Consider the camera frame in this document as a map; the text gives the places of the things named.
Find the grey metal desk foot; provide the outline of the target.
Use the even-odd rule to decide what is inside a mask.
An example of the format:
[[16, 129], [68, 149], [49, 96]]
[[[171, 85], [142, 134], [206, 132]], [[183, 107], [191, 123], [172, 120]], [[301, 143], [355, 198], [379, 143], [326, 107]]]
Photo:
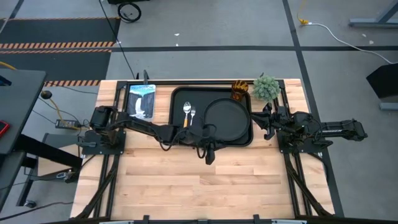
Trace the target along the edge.
[[398, 0], [393, 0], [387, 9], [377, 17], [350, 19], [348, 25], [350, 27], [398, 29], [398, 19], [392, 19], [397, 13]]

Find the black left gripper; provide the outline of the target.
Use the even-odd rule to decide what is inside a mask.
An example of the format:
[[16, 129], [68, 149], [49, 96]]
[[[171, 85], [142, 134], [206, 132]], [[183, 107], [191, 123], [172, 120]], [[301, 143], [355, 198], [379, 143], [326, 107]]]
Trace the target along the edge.
[[212, 165], [215, 161], [215, 152], [226, 147], [226, 141], [215, 137], [215, 128], [209, 126], [187, 128], [186, 140], [200, 159], [205, 160], [206, 165]]

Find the waterfall picture book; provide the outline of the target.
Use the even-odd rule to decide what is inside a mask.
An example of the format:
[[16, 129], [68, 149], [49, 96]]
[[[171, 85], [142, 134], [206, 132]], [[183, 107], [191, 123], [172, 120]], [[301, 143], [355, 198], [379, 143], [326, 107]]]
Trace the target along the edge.
[[155, 90], [155, 85], [131, 85], [128, 89], [126, 112], [132, 117], [152, 121]]

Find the amber ribbed glass cup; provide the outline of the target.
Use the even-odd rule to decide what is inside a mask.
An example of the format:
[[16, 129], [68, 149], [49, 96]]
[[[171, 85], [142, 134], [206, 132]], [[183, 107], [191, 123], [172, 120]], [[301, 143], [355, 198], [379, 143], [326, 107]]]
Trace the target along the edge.
[[231, 85], [231, 97], [236, 101], [241, 101], [248, 92], [249, 85], [243, 80], [236, 80]]

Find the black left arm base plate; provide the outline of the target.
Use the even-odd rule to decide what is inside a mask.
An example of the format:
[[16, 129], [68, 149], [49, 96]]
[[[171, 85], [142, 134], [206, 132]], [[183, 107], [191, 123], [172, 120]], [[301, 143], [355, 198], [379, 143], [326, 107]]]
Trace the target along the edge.
[[83, 148], [84, 155], [121, 155], [125, 142], [126, 132], [122, 129], [102, 132], [91, 130], [85, 133], [83, 142], [78, 145]]

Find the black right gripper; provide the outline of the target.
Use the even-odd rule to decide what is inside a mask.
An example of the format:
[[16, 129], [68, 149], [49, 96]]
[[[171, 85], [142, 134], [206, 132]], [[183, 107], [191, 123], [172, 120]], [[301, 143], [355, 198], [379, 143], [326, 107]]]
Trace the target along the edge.
[[268, 103], [263, 108], [263, 112], [251, 113], [252, 120], [258, 126], [264, 126], [267, 130], [267, 133], [264, 135], [265, 140], [270, 140], [274, 136], [276, 129], [289, 134], [294, 133], [294, 129], [290, 126], [290, 119], [284, 112], [280, 112], [278, 109], [279, 106], [276, 112], [272, 112], [272, 104]]

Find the red phone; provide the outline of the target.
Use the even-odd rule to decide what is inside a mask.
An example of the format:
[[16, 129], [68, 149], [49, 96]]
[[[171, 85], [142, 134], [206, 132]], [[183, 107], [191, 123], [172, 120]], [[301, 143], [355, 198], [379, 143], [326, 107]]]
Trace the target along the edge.
[[3, 120], [0, 120], [0, 138], [8, 131], [9, 128], [10, 124]]

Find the grey side desk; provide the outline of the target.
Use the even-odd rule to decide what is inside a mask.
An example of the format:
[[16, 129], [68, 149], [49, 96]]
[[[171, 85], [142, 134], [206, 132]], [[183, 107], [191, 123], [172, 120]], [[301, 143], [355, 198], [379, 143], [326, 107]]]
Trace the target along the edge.
[[40, 95], [47, 74], [1, 68], [0, 76], [11, 82], [9, 86], [0, 86], [0, 120], [10, 125], [0, 137], [0, 154], [9, 154]]

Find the green artificial potted plant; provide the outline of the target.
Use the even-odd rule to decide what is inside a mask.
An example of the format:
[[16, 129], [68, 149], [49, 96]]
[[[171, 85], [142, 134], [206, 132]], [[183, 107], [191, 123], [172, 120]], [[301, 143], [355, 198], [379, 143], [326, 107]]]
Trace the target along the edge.
[[253, 81], [254, 89], [252, 91], [255, 98], [266, 103], [276, 99], [280, 93], [279, 82], [268, 75], [261, 76]]

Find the black angular stand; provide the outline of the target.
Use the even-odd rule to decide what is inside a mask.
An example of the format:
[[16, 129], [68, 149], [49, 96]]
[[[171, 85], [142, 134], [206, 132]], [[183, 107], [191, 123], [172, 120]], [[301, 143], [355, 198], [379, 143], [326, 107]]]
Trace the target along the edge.
[[398, 95], [398, 63], [380, 66], [366, 79], [378, 98]]

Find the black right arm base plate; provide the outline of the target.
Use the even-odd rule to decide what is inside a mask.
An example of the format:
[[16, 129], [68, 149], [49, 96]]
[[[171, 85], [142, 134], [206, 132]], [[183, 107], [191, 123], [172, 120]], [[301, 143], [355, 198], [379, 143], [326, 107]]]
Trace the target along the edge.
[[277, 133], [277, 140], [282, 153], [315, 153], [328, 147], [327, 143], [315, 142], [314, 138], [291, 140], [285, 133]]

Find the black round plate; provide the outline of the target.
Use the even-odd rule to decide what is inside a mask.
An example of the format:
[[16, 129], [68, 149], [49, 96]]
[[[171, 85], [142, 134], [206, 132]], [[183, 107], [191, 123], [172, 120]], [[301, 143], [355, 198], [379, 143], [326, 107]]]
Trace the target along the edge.
[[212, 101], [205, 109], [204, 124], [215, 128], [214, 137], [222, 141], [235, 141], [249, 130], [249, 112], [240, 102], [231, 98]]

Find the black metal table frame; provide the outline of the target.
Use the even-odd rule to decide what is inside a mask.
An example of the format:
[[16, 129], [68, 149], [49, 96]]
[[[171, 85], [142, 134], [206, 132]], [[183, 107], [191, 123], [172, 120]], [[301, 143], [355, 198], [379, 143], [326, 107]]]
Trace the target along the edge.
[[[233, 80], [154, 80], [156, 100], [153, 122], [169, 121], [170, 95], [180, 86], [230, 87]], [[276, 137], [265, 141], [265, 131], [254, 127], [247, 147], [230, 147], [216, 153], [211, 165], [188, 147], [165, 152], [152, 137], [126, 130], [124, 154], [120, 156], [113, 188], [112, 220], [134, 220], [149, 215], [149, 222], [178, 220], [215, 224], [218, 220], [253, 222], [294, 218], [284, 157]], [[323, 164], [300, 154], [305, 181], [323, 208], [335, 213]], [[71, 217], [77, 216], [98, 188], [104, 156], [93, 158], [80, 172]]]

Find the black power adapter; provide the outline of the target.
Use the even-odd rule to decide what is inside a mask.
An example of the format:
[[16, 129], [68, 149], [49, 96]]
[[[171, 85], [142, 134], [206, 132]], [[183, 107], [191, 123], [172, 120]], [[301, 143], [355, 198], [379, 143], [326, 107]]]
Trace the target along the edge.
[[58, 129], [79, 129], [79, 124], [75, 120], [61, 120], [55, 122], [55, 127]]

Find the black desk leg frame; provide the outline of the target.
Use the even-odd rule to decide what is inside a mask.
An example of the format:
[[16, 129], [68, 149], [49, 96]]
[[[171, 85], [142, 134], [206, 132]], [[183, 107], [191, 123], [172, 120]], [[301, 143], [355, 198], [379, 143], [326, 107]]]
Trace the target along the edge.
[[0, 212], [27, 153], [72, 168], [80, 168], [82, 163], [78, 156], [21, 134], [12, 145], [10, 153], [0, 154]]

